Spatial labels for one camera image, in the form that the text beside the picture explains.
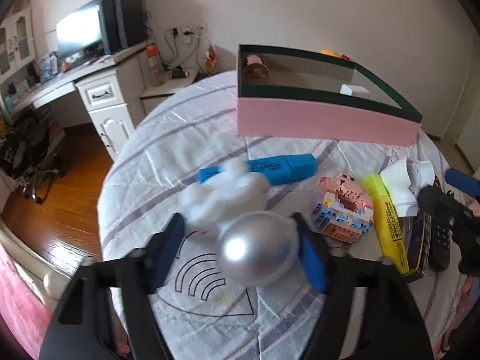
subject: black office chair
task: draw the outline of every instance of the black office chair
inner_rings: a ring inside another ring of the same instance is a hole
[[[32,198],[37,204],[45,200],[37,195],[39,186],[47,179],[51,183],[55,175],[64,176],[57,154],[52,154],[55,167],[46,169],[49,145],[49,123],[39,122],[33,110],[26,111],[13,127],[7,127],[0,139],[0,169],[23,186],[25,199]]]

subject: wooden floor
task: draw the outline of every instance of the wooden floor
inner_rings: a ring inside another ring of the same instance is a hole
[[[33,251],[73,274],[84,256],[101,256],[97,199],[112,160],[93,125],[66,132],[60,153],[66,175],[53,181],[42,205],[25,200],[18,188],[1,219]]]

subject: open box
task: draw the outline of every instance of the open box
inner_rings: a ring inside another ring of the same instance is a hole
[[[244,73],[258,56],[268,77]],[[422,115],[363,66],[316,52],[240,45],[238,135],[357,140],[411,145]],[[342,84],[362,86],[369,99],[340,93]]]

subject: remote control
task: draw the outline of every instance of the remote control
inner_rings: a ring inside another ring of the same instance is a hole
[[[450,264],[450,231],[431,221],[428,263],[435,271],[444,271]]]

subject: wall socket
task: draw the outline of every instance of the wall socket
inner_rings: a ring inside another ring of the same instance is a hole
[[[183,27],[181,31],[182,31],[183,34],[185,34],[186,32],[190,32],[190,27]],[[191,35],[184,35],[183,36],[183,42],[185,44],[190,44],[191,43]]]

